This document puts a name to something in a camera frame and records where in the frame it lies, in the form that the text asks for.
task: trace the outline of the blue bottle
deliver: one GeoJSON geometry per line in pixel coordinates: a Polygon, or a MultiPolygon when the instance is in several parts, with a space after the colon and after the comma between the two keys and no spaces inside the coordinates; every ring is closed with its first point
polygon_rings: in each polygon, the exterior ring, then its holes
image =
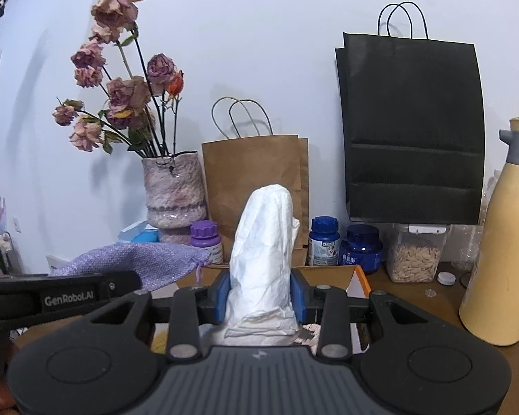
{"type": "Polygon", "coordinates": [[[365,274],[375,273],[381,266],[382,242],[379,230],[368,224],[352,224],[340,245],[341,265],[359,265],[365,274]]]}
{"type": "Polygon", "coordinates": [[[311,220],[309,265],[338,265],[338,220],[322,216],[311,220]]]}

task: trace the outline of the white cloth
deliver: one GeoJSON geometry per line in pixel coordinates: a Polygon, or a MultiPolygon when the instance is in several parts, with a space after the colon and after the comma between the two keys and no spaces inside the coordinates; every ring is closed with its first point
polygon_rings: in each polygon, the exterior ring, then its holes
{"type": "Polygon", "coordinates": [[[273,345],[298,331],[290,297],[291,259],[300,222],[280,185],[250,195],[235,235],[231,290],[216,343],[273,345]]]}

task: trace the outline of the blue gripper pad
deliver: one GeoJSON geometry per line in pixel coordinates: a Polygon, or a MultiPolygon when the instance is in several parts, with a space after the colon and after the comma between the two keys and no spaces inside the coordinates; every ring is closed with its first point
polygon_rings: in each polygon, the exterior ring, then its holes
{"type": "Polygon", "coordinates": [[[225,309],[227,308],[228,291],[231,289],[231,277],[227,273],[215,293],[215,323],[225,321],[225,309]]]}
{"type": "Polygon", "coordinates": [[[304,323],[306,320],[306,289],[299,280],[291,273],[291,302],[296,321],[304,323]]]}

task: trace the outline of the product label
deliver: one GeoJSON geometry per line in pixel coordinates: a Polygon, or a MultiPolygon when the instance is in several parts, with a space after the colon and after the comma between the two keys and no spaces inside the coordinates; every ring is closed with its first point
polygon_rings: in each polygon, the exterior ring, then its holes
{"type": "Polygon", "coordinates": [[[321,242],[309,239],[309,265],[338,265],[338,241],[321,242]]]}
{"type": "Polygon", "coordinates": [[[223,263],[223,245],[219,242],[217,245],[213,245],[212,247],[203,248],[209,251],[210,253],[210,262],[212,264],[222,264],[223,263]]]}
{"type": "Polygon", "coordinates": [[[381,266],[381,256],[382,251],[372,254],[355,254],[350,251],[341,251],[338,263],[340,265],[359,265],[366,273],[373,273],[381,266]]]}

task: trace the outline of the white wall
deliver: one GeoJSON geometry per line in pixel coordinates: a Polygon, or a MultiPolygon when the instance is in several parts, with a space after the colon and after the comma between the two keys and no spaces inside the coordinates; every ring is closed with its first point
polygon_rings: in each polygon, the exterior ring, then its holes
{"type": "MultiPolygon", "coordinates": [[[[342,120],[334,48],[342,31],[374,33],[380,8],[402,0],[146,0],[139,26],[144,54],[164,52],[185,72],[179,145],[221,138],[210,119],[222,95],[256,98],[276,133],[310,143],[310,215],[346,219],[342,120]]],[[[519,116],[519,0],[413,0],[431,38],[474,43],[483,83],[487,174],[506,148],[498,129],[519,116]]],[[[0,195],[26,270],[46,271],[45,256],[71,259],[113,242],[143,219],[141,165],[72,147],[54,123],[60,99],[99,109],[98,90],[82,90],[69,56],[86,39],[93,0],[10,0],[0,20],[0,195]],[[14,232],[12,218],[22,233],[14,232]]],[[[418,16],[416,34],[422,25],[418,16]]],[[[396,25],[406,32],[403,15],[396,25]]],[[[117,51],[105,55],[122,73],[117,51]]],[[[138,62],[131,50],[130,62],[138,62]]]]}

